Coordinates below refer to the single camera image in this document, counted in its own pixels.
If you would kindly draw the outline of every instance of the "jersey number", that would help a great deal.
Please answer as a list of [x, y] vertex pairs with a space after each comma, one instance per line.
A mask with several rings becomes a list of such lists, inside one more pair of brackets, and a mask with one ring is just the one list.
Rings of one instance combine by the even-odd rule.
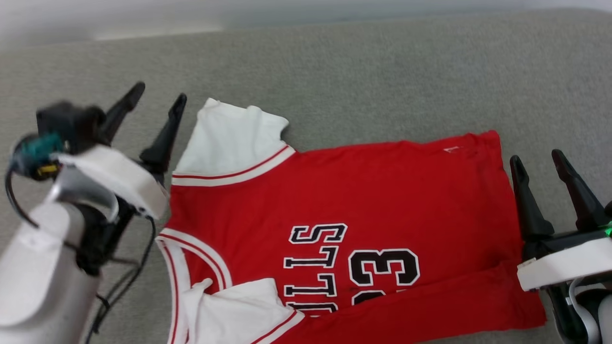
[[[299, 266], [321, 266], [324, 269], [332, 269], [336, 263], [336, 256], [340, 249], [339, 243], [344, 240], [347, 226], [344, 223], [331, 223], [316, 225], [312, 229], [308, 226], [294, 226], [291, 229], [289, 242], [292, 244], [316, 244], [321, 239], [325, 243], [337, 243], [338, 245], [321, 245], [317, 258], [295, 258], [285, 257], [283, 267], [293, 269]], [[357, 286], [373, 286], [374, 275], [388, 275], [394, 273], [392, 264], [395, 266], [395, 279], [398, 286], [412, 285], [419, 279], [419, 259], [408, 249], [385, 249], [385, 250], [355, 250], [348, 258], [348, 269], [351, 281]], [[323, 294], [327, 297], [337, 296], [335, 274], [317, 274], [318, 286], [283, 286], [284, 295], [293, 297], [297, 294]], [[351, 298], [351, 303], [356, 305], [360, 302], [385, 295], [382, 290], [362, 290]], [[333, 302], [325, 303], [297, 303], [287, 302], [299, 310], [326, 310], [334, 312], [338, 309]]]

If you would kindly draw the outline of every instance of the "red jersey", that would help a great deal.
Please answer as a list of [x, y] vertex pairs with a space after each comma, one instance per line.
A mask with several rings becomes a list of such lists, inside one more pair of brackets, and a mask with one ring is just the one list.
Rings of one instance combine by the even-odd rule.
[[[214, 100], [198, 114], [173, 174], [172, 216], [158, 237], [176, 294], [171, 341], [196, 340], [187, 335], [197, 327], [189, 325], [194, 314], [222, 313], [213, 306], [202, 309], [200, 301], [196, 310], [193, 302], [190, 311], [181, 310], [181, 295], [193, 294], [202, 281], [210, 297], [233, 295], [222, 298], [223, 305], [257, 299], [257, 293], [239, 287], [244, 283], [255, 283], [250, 288], [263, 294], [278, 291], [278, 302], [262, 303], [275, 306], [261, 309], [280, 307], [279, 319], [291, 316], [278, 324], [285, 335], [273, 338], [295, 336], [288, 343], [299, 343], [296, 338], [308, 337], [304, 333], [318, 338], [312, 331], [323, 329], [341, 335], [365, 326], [370, 317], [380, 320], [407, 309], [418, 312], [380, 330], [365, 326], [356, 332], [367, 338], [386, 326], [387, 332], [410, 326], [411, 338], [428, 340], [543, 324], [539, 298], [522, 292], [516, 271], [507, 268], [520, 263], [522, 242], [497, 133], [299, 153], [280, 139], [286, 125], [258, 108]], [[491, 291], [504, 301], [479, 297]], [[516, 312], [500, 313], [500, 305]], [[433, 331], [439, 322], [423, 315], [429, 307], [436, 307], [436, 314], [469, 316], [473, 324]], [[478, 323], [474, 309], [486, 319]], [[419, 327], [413, 327], [415, 321]], [[312, 342], [323, 343], [314, 337]]]

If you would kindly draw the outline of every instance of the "cable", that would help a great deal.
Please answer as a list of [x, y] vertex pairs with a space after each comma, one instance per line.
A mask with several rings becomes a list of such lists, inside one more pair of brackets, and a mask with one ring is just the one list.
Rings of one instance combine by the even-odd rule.
[[[110, 312], [113, 306], [116, 305], [117, 302], [119, 302], [119, 300], [123, 297], [123, 295], [125, 295], [127, 290], [140, 276], [140, 273], [142, 272], [144, 265], [146, 264], [147, 259], [149, 258], [149, 253], [151, 252], [151, 247], [153, 246], [153, 242], [155, 241], [155, 232], [157, 231], [157, 229], [155, 227], [155, 221], [150, 217], [147, 217], [147, 219], [151, 222], [151, 237], [149, 238], [149, 242], [147, 243], [147, 247], [144, 250], [142, 258], [140, 259], [140, 264], [138, 265], [138, 267], [126, 272], [119, 279], [119, 281], [113, 285], [106, 297], [99, 297], [99, 299], [102, 301], [102, 305], [100, 306], [100, 308], [98, 308], [98, 312], [95, 315], [94, 321], [92, 322], [91, 327], [89, 328], [87, 339], [85, 340], [86, 344], [89, 344], [94, 333], [99, 333], [100, 326], [102, 325], [102, 322], [106, 318], [108, 312]], [[113, 297], [117, 290], [119, 290], [119, 287], [123, 285], [125, 281], [128, 281], [127, 284], [125, 284], [125, 286], [118, 292], [116, 297]]]
[[22, 220], [28, 222], [32, 227], [38, 228], [39, 224], [33, 221], [30, 216], [21, 208], [19, 203], [17, 203], [17, 199], [15, 198], [15, 194], [13, 193], [13, 172], [15, 171], [15, 163], [11, 162], [9, 167], [6, 170], [6, 174], [4, 175], [4, 188], [6, 189], [6, 196], [9, 198], [10, 205], [13, 207], [17, 215], [21, 217]]

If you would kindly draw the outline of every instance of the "jersey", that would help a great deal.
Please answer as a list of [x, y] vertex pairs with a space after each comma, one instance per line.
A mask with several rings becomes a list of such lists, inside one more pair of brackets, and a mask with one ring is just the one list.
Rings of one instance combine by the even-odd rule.
[[[305, 328], [417, 287], [452, 299], [458, 285], [431, 291], [490, 271], [516, 279], [495, 270], [518, 264], [522, 246], [497, 133], [300, 153], [280, 139], [287, 124], [215, 100], [198, 113], [157, 239], [173, 281], [171, 342], [193, 338], [181, 295], [202, 281], [216, 295], [272, 278], [279, 307], [320, 317], [300, 320]], [[503, 290], [539, 309], [504, 315], [507, 328], [543, 322], [537, 298]], [[492, 314], [489, 300], [473, 302]], [[416, 298], [409, 307], [427, 306]]]

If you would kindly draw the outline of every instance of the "white background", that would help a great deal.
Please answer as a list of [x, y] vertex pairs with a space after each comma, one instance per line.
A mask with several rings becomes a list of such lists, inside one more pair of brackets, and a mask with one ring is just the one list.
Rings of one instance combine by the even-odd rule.
[[290, 24], [582, 7], [609, 0], [0, 0], [0, 49]]

